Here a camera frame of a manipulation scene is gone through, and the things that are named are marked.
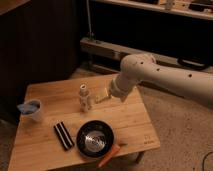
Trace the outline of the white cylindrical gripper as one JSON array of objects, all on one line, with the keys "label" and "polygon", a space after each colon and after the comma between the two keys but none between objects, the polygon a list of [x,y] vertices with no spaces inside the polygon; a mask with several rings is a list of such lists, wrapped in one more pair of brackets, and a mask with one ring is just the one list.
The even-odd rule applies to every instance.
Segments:
[{"label": "white cylindrical gripper", "polygon": [[107,88],[102,89],[102,96],[96,96],[95,102],[100,103],[108,99],[108,96],[110,95],[119,98],[122,102],[124,102],[127,96],[132,92],[135,85],[136,83],[132,80],[120,77],[113,78],[109,84],[109,90]]}]

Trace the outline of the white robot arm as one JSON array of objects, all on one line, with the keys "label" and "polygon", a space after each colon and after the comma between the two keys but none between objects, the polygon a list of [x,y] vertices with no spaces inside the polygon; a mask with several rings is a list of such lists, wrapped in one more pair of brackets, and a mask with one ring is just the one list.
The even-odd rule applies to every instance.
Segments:
[{"label": "white robot arm", "polygon": [[124,102],[133,88],[142,82],[153,83],[213,109],[213,74],[163,66],[149,53],[125,56],[119,74],[97,93],[95,102],[111,97]]}]

